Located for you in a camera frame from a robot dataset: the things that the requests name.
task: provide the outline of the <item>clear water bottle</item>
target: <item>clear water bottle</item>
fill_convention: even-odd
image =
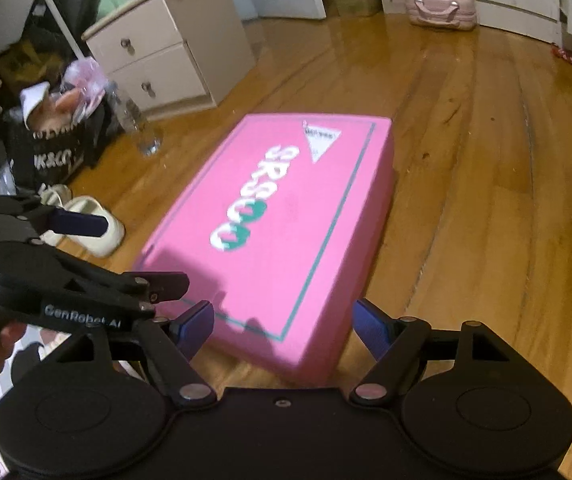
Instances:
[[[128,92],[111,81],[106,85],[106,99],[112,113],[115,114],[117,121],[133,140],[139,152],[144,156],[156,153],[162,145],[161,131],[146,122]]]

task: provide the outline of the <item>white triangle label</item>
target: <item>white triangle label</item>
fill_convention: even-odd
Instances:
[[[310,154],[313,157],[314,164],[322,158],[322,155],[335,143],[335,140],[339,139],[341,130],[313,126],[304,121],[304,133],[306,134],[306,139],[308,139],[308,146],[310,147]]]

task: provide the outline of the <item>pink box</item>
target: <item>pink box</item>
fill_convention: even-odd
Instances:
[[[154,232],[136,270],[182,270],[175,318],[215,306],[211,341],[302,384],[324,384],[351,328],[393,191],[391,121],[248,115]]]

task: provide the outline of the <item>silver bolt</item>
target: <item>silver bolt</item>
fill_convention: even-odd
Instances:
[[[179,395],[186,400],[201,400],[210,395],[212,390],[206,384],[186,384],[179,390]]]
[[[378,400],[386,397],[388,391],[381,384],[366,383],[357,386],[355,393],[364,400]]]

